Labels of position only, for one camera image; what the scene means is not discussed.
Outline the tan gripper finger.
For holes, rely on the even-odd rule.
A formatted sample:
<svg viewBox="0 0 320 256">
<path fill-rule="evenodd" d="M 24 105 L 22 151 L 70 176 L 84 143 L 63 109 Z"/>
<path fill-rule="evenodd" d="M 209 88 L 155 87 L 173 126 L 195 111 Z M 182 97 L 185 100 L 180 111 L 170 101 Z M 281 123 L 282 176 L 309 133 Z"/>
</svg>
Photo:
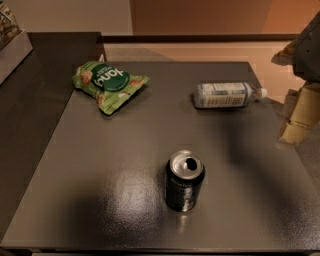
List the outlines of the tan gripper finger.
<svg viewBox="0 0 320 256">
<path fill-rule="evenodd" d="M 320 83 L 306 81 L 298 91 L 290 89 L 283 111 L 279 140 L 299 144 L 320 121 Z"/>
<path fill-rule="evenodd" d="M 281 66 L 292 65 L 296 45 L 296 40 L 290 42 L 287 46 L 285 46 L 271 58 L 271 62 Z"/>
</svg>

